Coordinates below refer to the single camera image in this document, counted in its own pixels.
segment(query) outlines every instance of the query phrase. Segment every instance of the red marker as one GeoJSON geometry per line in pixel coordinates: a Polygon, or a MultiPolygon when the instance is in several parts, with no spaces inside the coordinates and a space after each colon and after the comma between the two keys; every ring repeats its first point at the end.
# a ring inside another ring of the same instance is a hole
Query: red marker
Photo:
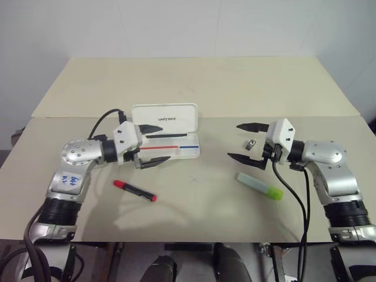
{"type": "Polygon", "coordinates": [[[135,195],[137,195],[141,198],[144,198],[148,201],[155,202],[157,200],[157,196],[154,195],[153,193],[150,193],[150,192],[144,191],[140,188],[134,187],[133,185],[131,185],[129,183],[122,182],[120,180],[114,180],[113,184],[120,189],[128,191],[129,193],[135,194],[135,195]]]}

